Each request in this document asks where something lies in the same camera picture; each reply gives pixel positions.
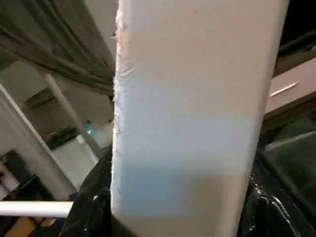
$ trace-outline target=wall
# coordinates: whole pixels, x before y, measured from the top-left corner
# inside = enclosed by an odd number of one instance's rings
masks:
[[[67,88],[64,95],[82,121],[90,120],[98,127],[113,118],[113,107],[106,95],[80,88],[72,83],[64,82],[64,85]],[[24,108],[23,112],[41,133],[58,131],[67,125],[75,126],[57,99],[37,109]]]
[[[32,66],[17,61],[0,73],[0,82],[39,133],[47,134],[74,125],[56,99],[37,109],[25,105],[28,98],[47,88],[46,82]],[[100,126],[113,118],[113,108],[106,95],[60,79],[57,83],[82,121],[90,120],[95,126]]]
[[[0,85],[0,155],[14,149],[57,199],[75,191],[58,161]]]
[[[115,18],[118,9],[117,0],[84,0],[92,18],[95,21],[113,59],[116,58]]]
[[[9,88],[14,99],[19,102],[26,101],[47,87],[37,70],[22,61],[16,61],[0,74],[4,78],[3,86]]]
[[[79,191],[84,179],[97,163],[97,161],[91,160],[91,156],[96,160],[97,158],[92,152],[87,152],[77,139],[58,147],[53,153],[60,161],[73,186]]]
[[[236,236],[287,2],[119,2],[111,208],[137,236]]]

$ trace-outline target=white styrofoam block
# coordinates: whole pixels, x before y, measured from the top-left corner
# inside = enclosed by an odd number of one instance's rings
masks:
[[[112,212],[140,237],[234,236],[287,0],[121,0]]]

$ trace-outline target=white pipe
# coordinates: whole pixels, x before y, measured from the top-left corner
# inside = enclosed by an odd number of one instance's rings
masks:
[[[72,201],[0,201],[0,216],[66,218]]]
[[[59,101],[62,108],[65,110],[67,115],[71,118],[71,120],[74,122],[74,124],[76,125],[76,128],[82,134],[84,140],[90,146],[90,148],[94,152],[95,156],[98,157],[99,159],[101,159],[102,158],[101,148],[96,143],[96,141],[87,134],[80,118],[78,117],[78,114],[76,113],[74,108],[71,106],[71,104],[68,102],[68,100],[64,96],[63,92],[60,90],[58,84],[55,81],[55,78],[49,73],[45,73],[45,72],[41,72],[41,71],[39,73],[42,76],[42,78],[47,82],[51,92],[56,97],[56,99]]]

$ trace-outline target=black garbage bag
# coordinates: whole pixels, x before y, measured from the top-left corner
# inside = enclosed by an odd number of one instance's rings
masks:
[[[59,237],[134,237],[110,207],[112,147],[83,182]]]
[[[239,223],[239,237],[315,237],[305,213],[257,156]]]

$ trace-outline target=dark cloth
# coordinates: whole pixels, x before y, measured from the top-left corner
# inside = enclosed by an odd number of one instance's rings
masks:
[[[83,0],[0,0],[0,50],[113,93],[114,60]]]

